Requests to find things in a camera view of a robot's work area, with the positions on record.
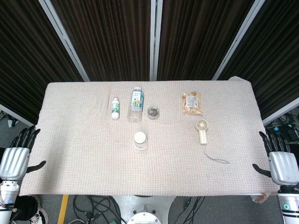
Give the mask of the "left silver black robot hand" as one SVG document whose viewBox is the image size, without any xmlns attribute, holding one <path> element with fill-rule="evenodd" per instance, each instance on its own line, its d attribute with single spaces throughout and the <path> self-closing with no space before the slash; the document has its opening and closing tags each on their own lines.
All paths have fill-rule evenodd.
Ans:
<svg viewBox="0 0 299 224">
<path fill-rule="evenodd" d="M 44 167 L 46 161 L 29 166 L 29 158 L 40 129 L 35 126 L 24 128 L 7 148 L 0 149 L 0 180 L 21 181 L 28 173 Z"/>
</svg>

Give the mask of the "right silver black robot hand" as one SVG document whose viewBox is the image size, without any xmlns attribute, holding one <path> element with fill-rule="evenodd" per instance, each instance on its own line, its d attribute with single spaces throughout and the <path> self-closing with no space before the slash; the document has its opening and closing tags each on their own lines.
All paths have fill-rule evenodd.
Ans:
<svg viewBox="0 0 299 224">
<path fill-rule="evenodd" d="M 256 172 L 271 178 L 279 186 L 296 186 L 299 183 L 299 168 L 294 153 L 282 135 L 269 130 L 259 132 L 269 162 L 269 170 L 260 168 L 257 164 L 252 167 Z"/>
</svg>

